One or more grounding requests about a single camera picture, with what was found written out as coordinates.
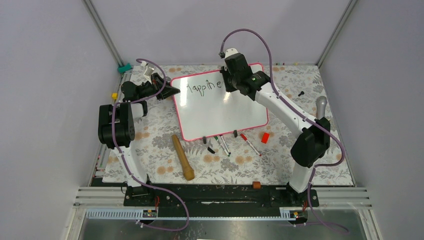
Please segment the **pink framed whiteboard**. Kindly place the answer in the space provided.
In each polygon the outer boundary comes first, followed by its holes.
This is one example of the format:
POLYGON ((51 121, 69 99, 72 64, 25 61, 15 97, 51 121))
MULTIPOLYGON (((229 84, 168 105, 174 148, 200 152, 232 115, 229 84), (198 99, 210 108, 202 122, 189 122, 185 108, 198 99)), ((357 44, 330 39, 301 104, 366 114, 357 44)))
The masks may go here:
POLYGON ((269 121, 264 106, 239 91, 227 92, 218 70, 175 77, 170 85, 180 90, 173 100, 185 141, 258 128, 269 121))

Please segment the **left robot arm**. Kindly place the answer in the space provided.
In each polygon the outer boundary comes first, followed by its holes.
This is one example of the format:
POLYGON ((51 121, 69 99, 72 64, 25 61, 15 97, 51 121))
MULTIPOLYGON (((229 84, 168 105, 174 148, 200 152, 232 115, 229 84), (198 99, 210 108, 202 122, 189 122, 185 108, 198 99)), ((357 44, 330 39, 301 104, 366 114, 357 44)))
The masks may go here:
POLYGON ((147 81, 140 85, 125 81, 121 87, 123 102, 116 108, 112 104, 101 105, 98 117, 98 138, 101 144, 107 146, 119 159, 125 170, 127 200, 136 197, 144 206, 152 204, 155 192, 146 187, 150 184, 148 173, 142 166, 133 143, 136 137, 134 120, 145 117, 148 113, 146 98, 156 97, 164 100, 176 94, 180 89, 171 86, 170 82, 158 73, 152 73, 147 81))

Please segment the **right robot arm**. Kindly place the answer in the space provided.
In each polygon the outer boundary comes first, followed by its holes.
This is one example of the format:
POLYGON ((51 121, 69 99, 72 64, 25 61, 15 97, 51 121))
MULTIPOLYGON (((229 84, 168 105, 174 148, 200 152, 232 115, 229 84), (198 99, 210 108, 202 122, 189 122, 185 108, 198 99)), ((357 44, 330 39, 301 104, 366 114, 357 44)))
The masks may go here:
POLYGON ((240 92, 252 101, 264 106, 282 121, 295 137, 290 154, 295 162, 288 182, 287 201, 293 206, 301 205, 306 199, 306 190, 316 161, 325 155, 330 147, 331 128, 329 120, 320 119, 303 111, 272 82, 272 77, 262 70, 254 72, 245 56, 231 48, 220 52, 224 59, 221 67, 225 90, 240 92))

